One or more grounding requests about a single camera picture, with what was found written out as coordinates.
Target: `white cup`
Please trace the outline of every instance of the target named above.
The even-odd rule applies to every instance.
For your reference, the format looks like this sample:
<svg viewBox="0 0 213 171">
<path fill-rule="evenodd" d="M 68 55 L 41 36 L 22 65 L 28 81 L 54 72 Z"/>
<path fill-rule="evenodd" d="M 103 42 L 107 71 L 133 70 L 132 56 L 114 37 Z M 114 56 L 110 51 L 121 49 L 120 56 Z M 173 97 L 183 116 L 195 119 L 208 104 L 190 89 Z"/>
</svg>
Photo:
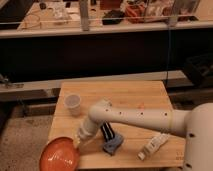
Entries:
<svg viewBox="0 0 213 171">
<path fill-rule="evenodd" d="M 65 97 L 64 105 L 69 109 L 72 116 L 78 116 L 80 114 L 81 98 L 77 94 L 70 94 Z"/>
</svg>

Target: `tiled floor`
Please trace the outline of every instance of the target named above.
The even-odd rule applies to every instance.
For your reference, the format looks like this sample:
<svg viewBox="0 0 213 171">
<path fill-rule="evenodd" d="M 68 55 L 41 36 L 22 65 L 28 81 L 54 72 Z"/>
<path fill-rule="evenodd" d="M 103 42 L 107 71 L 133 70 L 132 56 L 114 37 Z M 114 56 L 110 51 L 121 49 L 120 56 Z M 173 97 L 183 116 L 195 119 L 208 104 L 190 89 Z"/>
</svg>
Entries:
<svg viewBox="0 0 213 171">
<path fill-rule="evenodd" d="M 0 171 L 38 171 L 52 115 L 8 120 L 0 139 Z"/>
</svg>

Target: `white container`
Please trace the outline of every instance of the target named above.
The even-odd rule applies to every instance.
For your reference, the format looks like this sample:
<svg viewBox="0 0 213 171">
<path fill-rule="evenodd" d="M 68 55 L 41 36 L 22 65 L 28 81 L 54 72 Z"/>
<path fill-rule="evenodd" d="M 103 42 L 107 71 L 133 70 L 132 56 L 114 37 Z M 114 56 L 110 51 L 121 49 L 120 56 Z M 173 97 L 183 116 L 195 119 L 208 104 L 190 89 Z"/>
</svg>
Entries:
<svg viewBox="0 0 213 171">
<path fill-rule="evenodd" d="M 138 157 L 144 160 L 147 156 L 151 156 L 168 141 L 169 137 L 169 134 L 157 133 L 138 153 Z"/>
<path fill-rule="evenodd" d="M 81 98 L 77 94 L 70 94 L 64 99 L 64 106 L 69 109 L 72 116 L 80 114 Z"/>
</svg>

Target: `black bin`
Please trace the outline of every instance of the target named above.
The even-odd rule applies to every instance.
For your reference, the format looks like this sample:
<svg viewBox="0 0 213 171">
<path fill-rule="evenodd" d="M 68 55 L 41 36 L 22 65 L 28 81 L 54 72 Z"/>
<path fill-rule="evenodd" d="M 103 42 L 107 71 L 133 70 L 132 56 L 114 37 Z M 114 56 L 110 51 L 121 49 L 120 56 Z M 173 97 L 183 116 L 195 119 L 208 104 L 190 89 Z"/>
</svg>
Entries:
<svg viewBox="0 0 213 171">
<path fill-rule="evenodd" d="M 195 86 L 213 86 L 213 53 L 187 58 L 183 72 Z"/>
</svg>

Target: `orange bowl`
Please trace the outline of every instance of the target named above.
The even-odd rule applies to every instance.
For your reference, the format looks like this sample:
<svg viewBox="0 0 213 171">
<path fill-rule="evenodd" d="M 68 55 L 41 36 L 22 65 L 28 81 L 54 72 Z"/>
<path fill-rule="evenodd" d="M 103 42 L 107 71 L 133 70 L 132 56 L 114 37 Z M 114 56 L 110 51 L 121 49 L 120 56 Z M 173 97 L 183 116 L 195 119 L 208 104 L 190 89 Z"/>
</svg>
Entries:
<svg viewBox="0 0 213 171">
<path fill-rule="evenodd" d="M 74 171 L 79 161 L 79 152 L 73 140 L 60 137 L 51 141 L 41 154 L 40 171 Z"/>
</svg>

